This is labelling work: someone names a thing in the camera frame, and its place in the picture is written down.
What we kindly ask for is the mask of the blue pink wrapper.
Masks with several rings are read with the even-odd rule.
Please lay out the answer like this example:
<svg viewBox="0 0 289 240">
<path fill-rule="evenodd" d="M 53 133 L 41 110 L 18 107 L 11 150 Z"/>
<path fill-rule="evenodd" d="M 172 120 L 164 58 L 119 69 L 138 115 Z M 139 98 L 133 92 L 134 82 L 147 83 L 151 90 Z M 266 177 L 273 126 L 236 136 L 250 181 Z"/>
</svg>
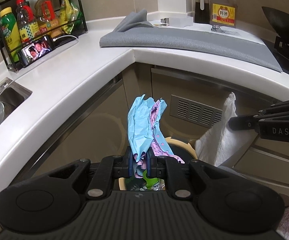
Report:
<svg viewBox="0 0 289 240">
<path fill-rule="evenodd" d="M 145 155 L 150 148 L 156 157 L 172 157 L 178 163 L 185 163 L 173 153 L 160 130 L 160 119 L 167 107 L 166 102 L 163 99 L 144 97 L 145 95 L 138 96 L 128 113 L 128 140 L 133 155 L 132 169 L 136 178 L 143 178 L 149 163 Z"/>
</svg>

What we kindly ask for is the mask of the white paper towel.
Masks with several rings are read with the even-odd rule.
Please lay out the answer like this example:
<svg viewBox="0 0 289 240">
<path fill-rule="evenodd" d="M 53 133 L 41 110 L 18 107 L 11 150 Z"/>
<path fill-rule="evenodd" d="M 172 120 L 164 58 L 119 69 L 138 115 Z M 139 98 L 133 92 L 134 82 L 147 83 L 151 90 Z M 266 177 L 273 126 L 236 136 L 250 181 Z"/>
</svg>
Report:
<svg viewBox="0 0 289 240">
<path fill-rule="evenodd" d="M 228 121 L 236 116 L 236 95 L 231 93 L 224 102 L 221 120 L 195 142 L 199 160 L 216 167 L 228 166 L 250 147 L 257 136 L 254 131 L 229 128 Z"/>
</svg>

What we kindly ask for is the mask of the green plastic utensil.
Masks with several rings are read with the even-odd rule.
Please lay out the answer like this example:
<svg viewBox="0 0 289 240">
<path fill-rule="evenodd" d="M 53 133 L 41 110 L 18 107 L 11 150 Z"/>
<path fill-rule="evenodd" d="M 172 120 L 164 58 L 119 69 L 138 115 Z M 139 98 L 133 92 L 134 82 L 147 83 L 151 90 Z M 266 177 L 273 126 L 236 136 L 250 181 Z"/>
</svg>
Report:
<svg viewBox="0 0 289 240">
<path fill-rule="evenodd" d="M 143 179 L 145 180 L 145 188 L 148 190 L 157 191 L 160 189 L 160 181 L 157 178 L 147 177 L 147 170 L 143 172 Z"/>
</svg>

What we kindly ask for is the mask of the patterned black white trivet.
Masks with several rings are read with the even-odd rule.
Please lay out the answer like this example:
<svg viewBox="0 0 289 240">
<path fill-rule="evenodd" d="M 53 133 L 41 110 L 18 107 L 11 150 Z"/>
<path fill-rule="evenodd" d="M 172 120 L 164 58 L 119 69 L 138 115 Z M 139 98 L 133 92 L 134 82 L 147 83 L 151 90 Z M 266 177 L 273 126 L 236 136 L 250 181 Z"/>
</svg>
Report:
<svg viewBox="0 0 289 240">
<path fill-rule="evenodd" d="M 223 29 L 221 29 L 221 26 L 219 26 L 219 25 L 212 25 L 211 31 L 214 33 L 219 33 L 219 34 L 240 36 L 240 33 L 236 32 L 236 31 L 223 30 Z"/>
</svg>

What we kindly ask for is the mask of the yellow label cooking wine jug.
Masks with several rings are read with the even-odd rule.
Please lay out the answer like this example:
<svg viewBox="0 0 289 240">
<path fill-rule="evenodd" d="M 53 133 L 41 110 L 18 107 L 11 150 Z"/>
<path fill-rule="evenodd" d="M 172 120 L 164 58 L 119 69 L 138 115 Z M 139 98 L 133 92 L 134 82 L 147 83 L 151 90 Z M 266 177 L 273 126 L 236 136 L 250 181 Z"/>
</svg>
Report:
<svg viewBox="0 0 289 240">
<path fill-rule="evenodd" d="M 236 0 L 209 0 L 210 24 L 235 28 L 237 25 Z"/>
</svg>

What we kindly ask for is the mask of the stainless steel sink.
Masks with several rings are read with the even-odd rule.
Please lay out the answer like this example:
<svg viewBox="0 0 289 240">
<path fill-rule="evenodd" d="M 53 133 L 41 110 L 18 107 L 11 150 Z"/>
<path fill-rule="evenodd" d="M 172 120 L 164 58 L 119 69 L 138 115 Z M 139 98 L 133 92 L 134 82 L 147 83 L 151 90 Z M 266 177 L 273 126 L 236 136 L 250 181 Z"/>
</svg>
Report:
<svg viewBox="0 0 289 240">
<path fill-rule="evenodd" d="M 31 90 L 23 87 L 6 77 L 0 82 L 0 124 L 11 115 L 32 94 Z"/>
</svg>

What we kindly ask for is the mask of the grey counter mat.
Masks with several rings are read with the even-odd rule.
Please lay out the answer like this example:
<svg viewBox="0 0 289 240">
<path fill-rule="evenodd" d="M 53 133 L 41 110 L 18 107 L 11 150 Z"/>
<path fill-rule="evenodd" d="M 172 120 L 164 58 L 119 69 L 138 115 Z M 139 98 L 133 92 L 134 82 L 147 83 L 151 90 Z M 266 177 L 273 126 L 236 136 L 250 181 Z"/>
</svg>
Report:
<svg viewBox="0 0 289 240">
<path fill-rule="evenodd" d="M 157 27 L 147 21 L 147 11 L 131 12 L 110 33 L 100 38 L 100 47 L 150 47 L 197 51 L 256 64 L 277 72 L 282 68 L 265 43 L 255 35 L 230 27 L 240 36 L 214 33 L 209 24 L 187 28 Z"/>
</svg>

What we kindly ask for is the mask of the smartphone showing video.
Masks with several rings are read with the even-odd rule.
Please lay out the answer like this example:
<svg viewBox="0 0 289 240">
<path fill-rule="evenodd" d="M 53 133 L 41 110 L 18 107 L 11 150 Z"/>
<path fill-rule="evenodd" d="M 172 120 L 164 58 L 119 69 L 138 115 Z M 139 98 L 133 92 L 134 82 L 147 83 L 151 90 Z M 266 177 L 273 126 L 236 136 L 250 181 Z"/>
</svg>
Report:
<svg viewBox="0 0 289 240">
<path fill-rule="evenodd" d="M 26 68 L 53 50 L 53 39 L 50 35 L 45 35 L 20 49 L 17 54 L 21 65 Z"/>
</svg>

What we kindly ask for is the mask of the white foam block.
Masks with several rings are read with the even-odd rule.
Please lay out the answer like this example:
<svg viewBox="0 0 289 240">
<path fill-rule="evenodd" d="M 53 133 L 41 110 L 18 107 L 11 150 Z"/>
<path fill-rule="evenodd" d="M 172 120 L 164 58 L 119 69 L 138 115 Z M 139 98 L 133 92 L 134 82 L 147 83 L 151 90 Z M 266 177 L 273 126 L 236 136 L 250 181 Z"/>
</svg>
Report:
<svg viewBox="0 0 289 240">
<path fill-rule="evenodd" d="M 184 28 L 184 27 L 193 26 L 193 17 L 192 16 L 170 17 L 169 26 L 176 27 L 176 28 Z"/>
</svg>

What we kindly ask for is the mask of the dark soy sauce dispenser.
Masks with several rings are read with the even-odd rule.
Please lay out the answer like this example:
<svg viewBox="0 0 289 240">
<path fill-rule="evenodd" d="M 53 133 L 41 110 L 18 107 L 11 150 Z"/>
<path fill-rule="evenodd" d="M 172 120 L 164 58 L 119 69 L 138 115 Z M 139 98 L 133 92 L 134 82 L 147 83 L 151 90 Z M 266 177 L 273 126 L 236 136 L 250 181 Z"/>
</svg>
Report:
<svg viewBox="0 0 289 240">
<path fill-rule="evenodd" d="M 209 24 L 209 0 L 195 0 L 194 22 Z"/>
</svg>

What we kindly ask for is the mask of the metal cookie cutter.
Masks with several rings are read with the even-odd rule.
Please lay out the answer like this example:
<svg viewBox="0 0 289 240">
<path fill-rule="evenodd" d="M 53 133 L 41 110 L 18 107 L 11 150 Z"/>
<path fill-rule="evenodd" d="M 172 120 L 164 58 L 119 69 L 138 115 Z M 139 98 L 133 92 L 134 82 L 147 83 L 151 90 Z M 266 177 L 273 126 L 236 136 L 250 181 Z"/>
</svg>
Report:
<svg viewBox="0 0 289 240">
<path fill-rule="evenodd" d="M 162 18 L 161 25 L 169 26 L 169 18 Z"/>
</svg>

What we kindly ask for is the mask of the yellow green snack bags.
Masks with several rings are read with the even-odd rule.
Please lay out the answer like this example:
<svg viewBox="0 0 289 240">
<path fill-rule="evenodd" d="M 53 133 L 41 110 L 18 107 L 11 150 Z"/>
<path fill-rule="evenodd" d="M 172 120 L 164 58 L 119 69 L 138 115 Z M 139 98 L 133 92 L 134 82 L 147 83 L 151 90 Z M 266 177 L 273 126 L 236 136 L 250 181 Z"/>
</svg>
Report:
<svg viewBox="0 0 289 240">
<path fill-rule="evenodd" d="M 71 0 L 61 0 L 60 25 L 66 34 L 78 29 L 82 24 L 83 14 Z"/>
</svg>

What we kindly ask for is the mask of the green yellow oil bottle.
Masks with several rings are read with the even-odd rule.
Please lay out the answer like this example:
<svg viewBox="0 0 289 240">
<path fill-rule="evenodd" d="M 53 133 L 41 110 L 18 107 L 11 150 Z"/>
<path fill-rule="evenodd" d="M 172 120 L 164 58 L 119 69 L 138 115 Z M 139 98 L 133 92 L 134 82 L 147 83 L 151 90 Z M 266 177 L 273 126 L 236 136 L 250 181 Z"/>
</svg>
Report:
<svg viewBox="0 0 289 240">
<path fill-rule="evenodd" d="M 21 38 L 11 7 L 0 11 L 0 27 L 14 62 L 19 61 L 17 52 L 21 46 Z"/>
</svg>

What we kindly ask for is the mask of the yellow cap oil bottle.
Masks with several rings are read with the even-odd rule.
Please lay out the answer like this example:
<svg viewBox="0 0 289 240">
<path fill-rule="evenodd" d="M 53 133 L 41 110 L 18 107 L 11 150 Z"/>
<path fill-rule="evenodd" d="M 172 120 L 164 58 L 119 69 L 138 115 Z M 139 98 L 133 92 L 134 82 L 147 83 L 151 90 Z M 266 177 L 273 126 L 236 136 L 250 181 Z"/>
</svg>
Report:
<svg viewBox="0 0 289 240">
<path fill-rule="evenodd" d="M 59 19 L 55 13 L 52 0 L 37 0 L 34 8 L 40 32 L 47 33 L 52 38 L 61 35 Z"/>
</svg>

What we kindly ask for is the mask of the black metal spice rack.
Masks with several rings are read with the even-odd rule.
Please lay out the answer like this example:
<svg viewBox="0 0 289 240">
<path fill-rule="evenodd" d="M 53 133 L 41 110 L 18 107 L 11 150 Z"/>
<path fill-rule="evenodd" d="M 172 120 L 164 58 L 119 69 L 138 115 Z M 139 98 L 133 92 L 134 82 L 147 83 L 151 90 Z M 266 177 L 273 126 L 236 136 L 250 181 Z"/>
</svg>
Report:
<svg viewBox="0 0 289 240">
<path fill-rule="evenodd" d="M 0 0 L 0 52 L 11 71 L 86 32 L 81 0 Z"/>
</svg>

